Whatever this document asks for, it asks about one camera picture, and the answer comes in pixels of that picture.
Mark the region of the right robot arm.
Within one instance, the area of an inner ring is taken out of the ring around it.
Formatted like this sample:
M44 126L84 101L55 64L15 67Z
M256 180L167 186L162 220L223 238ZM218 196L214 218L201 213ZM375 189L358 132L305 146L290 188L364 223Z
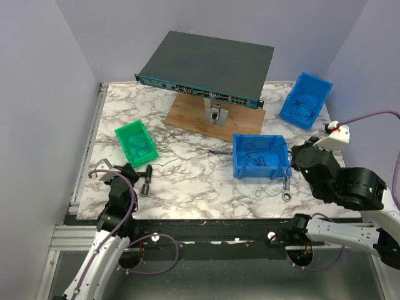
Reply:
M362 250L399 269L399 204L394 194L375 172L341 167L332 152L316 146L318 140L311 137L292 147L292 167L303 175L314 198L358 211L375 226L357 227L295 214L288 239L296 245L329 242Z

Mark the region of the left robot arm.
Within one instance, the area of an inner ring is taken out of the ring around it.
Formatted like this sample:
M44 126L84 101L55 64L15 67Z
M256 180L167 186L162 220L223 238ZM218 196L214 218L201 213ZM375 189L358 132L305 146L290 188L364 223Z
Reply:
M62 295L53 299L102 299L124 249L138 241L133 213L138 210L134 185L140 175L129 163L111 170L95 169L89 175L99 173L104 173L101 180L111 187L108 202L98 217L93 242L79 271Z

